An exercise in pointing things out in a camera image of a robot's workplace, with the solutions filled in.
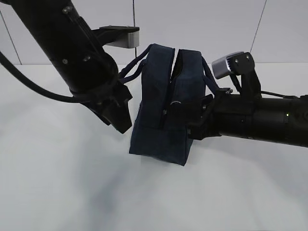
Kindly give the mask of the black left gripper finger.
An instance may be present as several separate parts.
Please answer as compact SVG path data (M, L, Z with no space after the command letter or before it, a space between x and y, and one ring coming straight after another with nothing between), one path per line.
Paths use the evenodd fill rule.
M106 116L104 115L107 109L109 108L110 104L107 103L101 103L101 104L96 104L96 103L90 103L89 104L89 109L107 126L111 125L111 122Z
M105 111L105 118L117 131L124 134L132 126L128 100L126 99L120 103L112 101Z

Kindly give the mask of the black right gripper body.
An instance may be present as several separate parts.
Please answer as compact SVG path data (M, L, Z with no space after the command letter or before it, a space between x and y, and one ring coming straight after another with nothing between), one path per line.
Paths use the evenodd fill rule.
M211 103L202 103L203 116L199 123L193 125L187 125L188 138L192 140L203 140L209 137L220 137L218 128L215 125L215 106L218 105L222 99L232 93L230 88L218 88L213 95L214 99Z

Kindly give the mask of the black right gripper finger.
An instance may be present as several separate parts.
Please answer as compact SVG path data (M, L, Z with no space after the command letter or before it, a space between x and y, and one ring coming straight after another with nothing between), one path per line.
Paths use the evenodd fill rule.
M203 107L198 102L173 102L167 111L167 120L176 124L193 125L201 121Z
M202 98L202 103L211 103L214 99L212 94L206 95Z

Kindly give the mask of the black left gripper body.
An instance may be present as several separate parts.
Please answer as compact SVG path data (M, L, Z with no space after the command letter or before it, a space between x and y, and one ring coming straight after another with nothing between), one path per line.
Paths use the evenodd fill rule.
M84 99L83 106L98 116L128 116L132 95L117 78L76 77L71 80L71 93Z

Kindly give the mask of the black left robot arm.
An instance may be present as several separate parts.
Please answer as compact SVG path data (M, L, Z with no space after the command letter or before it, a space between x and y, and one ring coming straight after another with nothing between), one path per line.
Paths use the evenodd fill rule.
M132 95L105 45L131 49L139 44L135 26L91 29L70 0L6 0L67 84L71 96L50 92L22 74L4 55L0 63L34 92L64 103L79 103L103 123L125 133L132 125Z

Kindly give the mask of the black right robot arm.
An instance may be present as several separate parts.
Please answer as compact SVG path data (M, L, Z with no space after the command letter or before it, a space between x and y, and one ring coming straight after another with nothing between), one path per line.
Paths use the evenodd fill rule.
M229 88L215 95L171 103L167 118L185 125L189 138L230 136L307 147L308 97L245 98Z

